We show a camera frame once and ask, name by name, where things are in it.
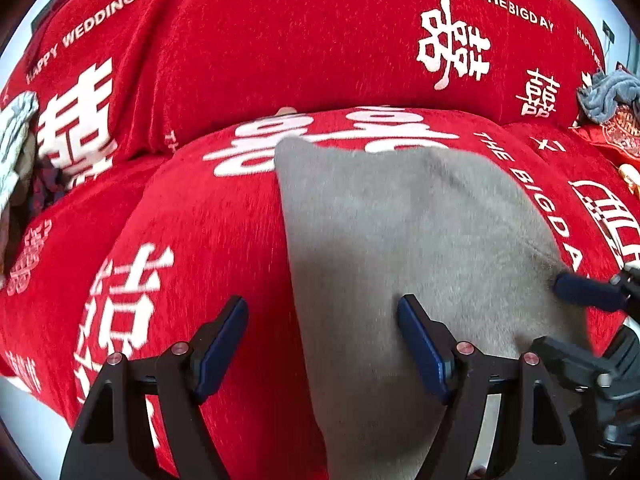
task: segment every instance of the red bedding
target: red bedding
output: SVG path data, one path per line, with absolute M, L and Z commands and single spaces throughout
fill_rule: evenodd
M 481 153 L 566 264 L 607 279 L 639 257 L 640 204 L 566 129 L 601 60 L 568 0 L 70 0 L 0 97 L 37 92 L 39 155 L 76 186 L 26 232 L 0 292 L 0 356 L 72 424 L 111 351 L 157 354 L 241 294 L 249 329 L 204 406 L 216 447 L 238 480 L 325 478 L 275 143 Z M 305 113 L 231 126 L 284 105 Z M 623 316 L 586 319 L 602 352 Z

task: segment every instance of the blue-gray towel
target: blue-gray towel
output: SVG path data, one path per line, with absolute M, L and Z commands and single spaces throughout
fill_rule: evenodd
M 624 70 L 609 75 L 598 70 L 591 81 L 588 88 L 578 88 L 578 102 L 591 121 L 606 123 L 616 113 L 618 103 L 630 105 L 640 121 L 640 80 L 636 76 Z

